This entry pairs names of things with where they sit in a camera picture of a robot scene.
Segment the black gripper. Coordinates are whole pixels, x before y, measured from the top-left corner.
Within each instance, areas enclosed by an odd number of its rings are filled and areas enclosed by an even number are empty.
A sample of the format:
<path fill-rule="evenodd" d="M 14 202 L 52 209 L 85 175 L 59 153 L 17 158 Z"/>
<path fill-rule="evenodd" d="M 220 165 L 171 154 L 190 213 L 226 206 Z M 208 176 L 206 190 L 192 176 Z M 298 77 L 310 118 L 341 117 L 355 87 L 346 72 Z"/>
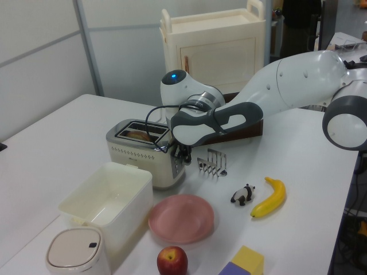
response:
<path fill-rule="evenodd" d="M 171 162 L 177 164 L 179 162 L 178 155 L 184 155 L 183 156 L 184 165 L 190 165 L 192 162 L 191 151 L 192 151 L 191 146 L 187 146 L 184 144 L 177 145 L 177 149 L 172 150 L 170 153 Z"/>

